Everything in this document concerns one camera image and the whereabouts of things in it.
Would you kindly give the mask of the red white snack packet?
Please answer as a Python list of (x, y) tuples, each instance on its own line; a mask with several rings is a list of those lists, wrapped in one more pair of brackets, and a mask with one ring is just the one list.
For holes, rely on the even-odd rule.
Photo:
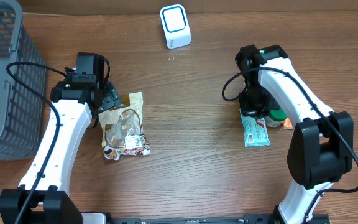
[(262, 118), (257, 118), (256, 123), (257, 123), (257, 125), (261, 126), (262, 128), (265, 127), (265, 123)]

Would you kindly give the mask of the green lid jar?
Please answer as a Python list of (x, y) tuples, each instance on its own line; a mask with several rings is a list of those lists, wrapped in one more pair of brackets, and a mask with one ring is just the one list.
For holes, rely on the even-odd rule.
[(265, 117), (265, 124), (271, 128), (277, 128), (287, 119), (287, 115), (285, 114), (282, 108), (277, 110), (270, 110), (268, 115)]

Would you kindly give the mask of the teal tissue pack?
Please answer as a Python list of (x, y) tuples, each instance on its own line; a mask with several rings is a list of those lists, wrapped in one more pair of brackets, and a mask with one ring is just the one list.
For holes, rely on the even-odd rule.
[(256, 118), (241, 115), (242, 126), (244, 129), (244, 146), (260, 147), (269, 146), (270, 139), (267, 126), (264, 128), (257, 125)]

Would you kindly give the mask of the beige brown snack pouch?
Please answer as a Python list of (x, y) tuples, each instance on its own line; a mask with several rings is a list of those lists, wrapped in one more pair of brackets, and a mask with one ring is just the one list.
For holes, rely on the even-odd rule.
[(122, 156), (148, 156), (150, 144), (144, 135), (143, 94), (129, 93), (122, 97), (122, 105), (99, 114), (103, 130), (103, 154), (118, 161)]

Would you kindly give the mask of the orange Kleenex tissue pack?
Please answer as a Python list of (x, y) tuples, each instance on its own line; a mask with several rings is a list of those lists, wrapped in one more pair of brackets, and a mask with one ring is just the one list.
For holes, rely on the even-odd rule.
[(289, 120), (289, 118), (287, 118), (286, 120), (283, 121), (282, 129), (293, 130), (293, 126), (292, 126), (292, 123)]

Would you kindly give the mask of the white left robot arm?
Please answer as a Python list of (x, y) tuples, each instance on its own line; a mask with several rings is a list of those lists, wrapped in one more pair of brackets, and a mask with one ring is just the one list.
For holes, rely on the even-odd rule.
[(106, 212), (81, 212), (69, 197), (70, 177), (81, 139), (96, 125), (98, 115), (118, 106), (119, 98), (109, 82), (108, 59), (80, 52), (75, 68), (66, 68), (64, 79), (52, 88), (50, 98), (26, 85), (6, 70), (16, 83), (50, 107), (47, 128), (31, 167), (16, 189), (0, 194), (4, 223), (110, 223)]

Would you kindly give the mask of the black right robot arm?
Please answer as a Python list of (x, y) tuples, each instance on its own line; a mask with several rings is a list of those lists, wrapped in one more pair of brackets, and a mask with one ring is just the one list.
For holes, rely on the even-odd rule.
[(287, 154), (292, 182), (269, 223), (322, 223), (313, 210), (333, 184), (352, 169), (354, 124), (346, 112), (323, 103), (296, 73), (279, 45), (241, 47), (235, 57), (246, 87), (239, 93), (243, 116), (265, 118), (283, 110), (294, 131)]

